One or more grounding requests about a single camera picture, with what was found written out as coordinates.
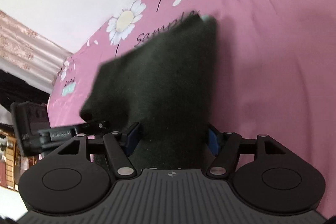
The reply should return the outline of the pink floral bed sheet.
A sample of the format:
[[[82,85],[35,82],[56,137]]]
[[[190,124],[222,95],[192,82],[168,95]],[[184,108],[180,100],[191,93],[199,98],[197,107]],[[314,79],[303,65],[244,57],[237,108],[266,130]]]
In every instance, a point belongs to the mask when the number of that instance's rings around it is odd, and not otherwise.
[[[181,23],[215,16],[221,37],[211,123],[268,134],[326,180],[335,215],[335,0],[136,0],[116,10],[64,63],[48,103],[52,126],[80,123],[99,65]]]

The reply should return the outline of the pink patterned curtain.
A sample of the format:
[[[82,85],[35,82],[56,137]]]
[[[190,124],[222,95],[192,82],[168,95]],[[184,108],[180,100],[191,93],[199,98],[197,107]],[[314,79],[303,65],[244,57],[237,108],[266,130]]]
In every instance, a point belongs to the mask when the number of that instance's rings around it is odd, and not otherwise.
[[[68,50],[1,12],[1,68],[52,93]]]

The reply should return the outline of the black knit garment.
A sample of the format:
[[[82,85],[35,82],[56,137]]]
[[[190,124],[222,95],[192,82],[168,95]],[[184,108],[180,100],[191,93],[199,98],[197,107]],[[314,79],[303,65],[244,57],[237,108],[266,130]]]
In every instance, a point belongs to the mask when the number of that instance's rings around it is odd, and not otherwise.
[[[143,126],[137,169],[203,164],[217,51],[217,22],[193,15],[143,46],[103,64],[80,110],[86,122]]]

